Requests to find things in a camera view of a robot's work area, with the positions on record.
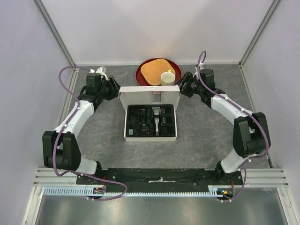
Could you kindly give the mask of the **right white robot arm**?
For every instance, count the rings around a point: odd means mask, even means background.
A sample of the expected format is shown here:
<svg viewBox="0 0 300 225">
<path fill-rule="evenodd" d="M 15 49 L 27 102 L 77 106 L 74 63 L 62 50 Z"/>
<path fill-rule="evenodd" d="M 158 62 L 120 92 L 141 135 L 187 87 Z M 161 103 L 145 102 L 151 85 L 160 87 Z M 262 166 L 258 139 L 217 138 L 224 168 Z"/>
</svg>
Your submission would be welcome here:
<svg viewBox="0 0 300 225">
<path fill-rule="evenodd" d="M 224 91 L 217 89 L 213 70 L 202 68 L 196 74 L 186 72 L 176 85 L 181 94 L 189 98 L 199 95 L 204 104 L 222 114 L 233 125 L 233 150 L 216 165 L 214 177 L 217 183 L 226 184 L 231 180 L 232 173 L 247 162 L 268 154 L 271 141 L 265 114 L 244 109 Z"/>
</svg>

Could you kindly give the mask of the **black silver hair clipper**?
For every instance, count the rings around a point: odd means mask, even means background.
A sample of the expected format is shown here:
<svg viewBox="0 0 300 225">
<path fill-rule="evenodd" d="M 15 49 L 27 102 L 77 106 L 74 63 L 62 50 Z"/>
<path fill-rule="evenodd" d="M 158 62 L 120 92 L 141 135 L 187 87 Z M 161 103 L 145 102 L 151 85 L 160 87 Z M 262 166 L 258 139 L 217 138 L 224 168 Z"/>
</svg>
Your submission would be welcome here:
<svg viewBox="0 0 300 225">
<path fill-rule="evenodd" d="M 155 135 L 159 136 L 159 133 L 160 133 L 160 121 L 161 121 L 161 108 L 160 107 L 153 107 L 152 108 L 152 114 L 153 114 Z"/>
</svg>

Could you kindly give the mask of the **black rectangular stick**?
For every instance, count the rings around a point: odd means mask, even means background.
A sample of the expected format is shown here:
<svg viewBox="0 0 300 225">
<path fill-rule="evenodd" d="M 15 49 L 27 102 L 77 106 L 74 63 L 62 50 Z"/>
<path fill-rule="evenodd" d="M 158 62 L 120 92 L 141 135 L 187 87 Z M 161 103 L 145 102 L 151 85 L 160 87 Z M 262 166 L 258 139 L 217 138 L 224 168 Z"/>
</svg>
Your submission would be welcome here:
<svg viewBox="0 0 300 225">
<path fill-rule="evenodd" d="M 149 107 L 149 108 L 147 109 L 147 115 L 148 115 L 148 118 L 151 117 L 151 107 Z"/>
</svg>

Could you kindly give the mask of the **small oil bottle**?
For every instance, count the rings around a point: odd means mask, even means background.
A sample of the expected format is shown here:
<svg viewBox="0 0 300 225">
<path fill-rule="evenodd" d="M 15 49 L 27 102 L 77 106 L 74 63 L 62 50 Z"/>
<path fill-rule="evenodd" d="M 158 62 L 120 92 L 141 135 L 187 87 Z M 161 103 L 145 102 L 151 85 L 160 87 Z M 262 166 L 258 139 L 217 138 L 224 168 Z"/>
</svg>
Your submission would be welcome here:
<svg viewBox="0 0 300 225">
<path fill-rule="evenodd" d="M 129 130 L 128 130 L 128 135 L 133 135 L 134 134 L 134 129 L 133 128 L 130 128 Z"/>
</svg>

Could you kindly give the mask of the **white cardboard clipper box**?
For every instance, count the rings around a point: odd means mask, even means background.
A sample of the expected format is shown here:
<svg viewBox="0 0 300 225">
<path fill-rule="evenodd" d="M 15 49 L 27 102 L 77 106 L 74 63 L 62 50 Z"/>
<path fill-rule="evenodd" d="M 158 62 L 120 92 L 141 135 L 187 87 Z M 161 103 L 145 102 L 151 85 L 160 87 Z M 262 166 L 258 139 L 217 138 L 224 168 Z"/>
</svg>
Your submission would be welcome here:
<svg viewBox="0 0 300 225">
<path fill-rule="evenodd" d="M 123 86 L 119 99 L 125 110 L 127 142 L 174 142 L 180 90 L 173 86 Z"/>
</svg>

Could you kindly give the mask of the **black comb guard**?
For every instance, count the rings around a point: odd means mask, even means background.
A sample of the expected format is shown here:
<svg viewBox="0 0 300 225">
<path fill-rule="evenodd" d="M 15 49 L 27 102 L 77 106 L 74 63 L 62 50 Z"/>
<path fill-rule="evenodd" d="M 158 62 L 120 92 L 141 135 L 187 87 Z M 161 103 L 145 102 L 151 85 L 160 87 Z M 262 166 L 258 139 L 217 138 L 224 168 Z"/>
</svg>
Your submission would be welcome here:
<svg viewBox="0 0 300 225">
<path fill-rule="evenodd" d="M 169 106 L 163 106 L 161 108 L 161 113 L 162 114 L 171 114 L 171 112 L 172 112 L 172 109 Z"/>
<path fill-rule="evenodd" d="M 162 117 L 162 124 L 171 124 L 172 123 L 172 117 L 171 116 L 163 116 Z"/>
<path fill-rule="evenodd" d="M 149 135 L 150 134 L 150 126 L 146 125 L 146 124 L 142 124 L 140 126 L 140 134 L 142 136 Z"/>
<path fill-rule="evenodd" d="M 173 128 L 171 126 L 163 126 L 162 127 L 163 135 L 168 136 L 168 135 L 172 135 L 172 133 L 173 133 Z"/>
</svg>

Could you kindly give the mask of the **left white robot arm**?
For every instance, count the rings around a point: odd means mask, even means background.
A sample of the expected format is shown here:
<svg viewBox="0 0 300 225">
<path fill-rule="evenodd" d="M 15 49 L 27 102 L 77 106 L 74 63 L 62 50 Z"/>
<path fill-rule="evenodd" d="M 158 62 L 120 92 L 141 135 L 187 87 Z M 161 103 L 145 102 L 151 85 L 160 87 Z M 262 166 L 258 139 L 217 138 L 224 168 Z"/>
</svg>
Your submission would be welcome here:
<svg viewBox="0 0 300 225">
<path fill-rule="evenodd" d="M 45 167 L 87 174 L 86 178 L 92 184 L 102 181 L 103 173 L 98 170 L 101 164 L 82 156 L 77 137 L 102 101 L 116 98 L 119 90 L 120 85 L 112 76 L 106 77 L 104 73 L 87 74 L 86 85 L 77 96 L 72 111 L 53 131 L 43 133 Z"/>
</svg>

